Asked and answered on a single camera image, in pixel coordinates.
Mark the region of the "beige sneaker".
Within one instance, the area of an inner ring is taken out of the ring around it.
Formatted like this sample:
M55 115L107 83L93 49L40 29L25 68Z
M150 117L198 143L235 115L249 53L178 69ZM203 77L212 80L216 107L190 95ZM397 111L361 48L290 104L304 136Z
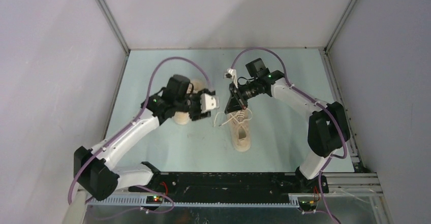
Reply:
M202 95L211 94L208 88L196 89L196 84L184 76L178 76L177 88L173 90L175 114L174 121L185 125L189 121L197 121L211 117L211 112L203 112Z
M228 125L231 133L231 141L235 150L239 152L248 151L251 147L250 121L253 117L252 111L247 108L236 112L228 113L226 121L218 124L218 116L222 112L217 112L213 120L213 127Z

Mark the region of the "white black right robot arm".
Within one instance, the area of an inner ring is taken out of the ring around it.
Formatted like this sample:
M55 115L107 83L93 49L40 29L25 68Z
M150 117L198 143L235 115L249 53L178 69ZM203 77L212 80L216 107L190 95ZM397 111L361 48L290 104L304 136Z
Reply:
M244 84L238 83L234 68L228 68L225 73L225 78L232 80L225 113L245 110L248 100L266 94L303 116L308 124L307 142L311 151L298 167L295 184L299 191L310 192L316 186L315 178L331 158L345 159L348 155L346 142L351 135L343 105L310 96L290 83L283 72L271 72L260 58L249 62L246 69L251 80Z

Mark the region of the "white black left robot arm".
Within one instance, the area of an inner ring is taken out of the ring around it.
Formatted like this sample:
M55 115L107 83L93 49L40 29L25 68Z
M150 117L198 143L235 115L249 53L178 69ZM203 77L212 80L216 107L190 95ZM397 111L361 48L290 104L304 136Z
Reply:
M79 183L94 199L102 201L115 190L142 185L156 191L161 179L147 165L117 167L122 157L150 132L159 128L177 112L196 121L211 116L219 108L214 90L204 88L196 93L190 80L175 74L160 91L149 96L141 110L123 129L90 149L81 146L74 152L74 183Z

